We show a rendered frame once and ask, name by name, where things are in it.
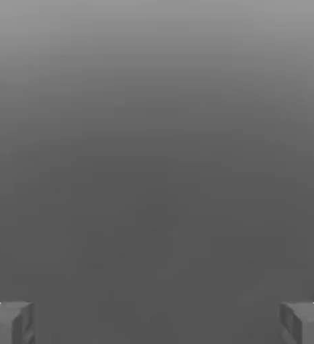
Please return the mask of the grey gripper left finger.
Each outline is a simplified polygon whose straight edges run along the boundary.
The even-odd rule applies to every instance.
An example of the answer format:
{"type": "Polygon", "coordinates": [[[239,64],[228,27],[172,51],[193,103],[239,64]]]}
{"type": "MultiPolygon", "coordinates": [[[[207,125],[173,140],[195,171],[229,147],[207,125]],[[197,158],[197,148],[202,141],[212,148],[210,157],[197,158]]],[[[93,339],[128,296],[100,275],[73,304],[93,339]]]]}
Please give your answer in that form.
{"type": "Polygon", "coordinates": [[[36,344],[32,302],[0,302],[0,344],[36,344]]]}

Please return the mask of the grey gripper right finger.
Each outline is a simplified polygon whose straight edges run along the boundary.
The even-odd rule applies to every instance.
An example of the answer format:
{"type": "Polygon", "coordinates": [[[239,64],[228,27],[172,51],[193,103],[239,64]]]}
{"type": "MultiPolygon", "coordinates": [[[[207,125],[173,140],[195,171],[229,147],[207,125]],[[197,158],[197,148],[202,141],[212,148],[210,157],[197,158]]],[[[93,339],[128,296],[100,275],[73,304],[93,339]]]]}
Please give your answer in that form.
{"type": "Polygon", "coordinates": [[[283,344],[314,344],[314,302],[283,302],[279,319],[283,344]]]}

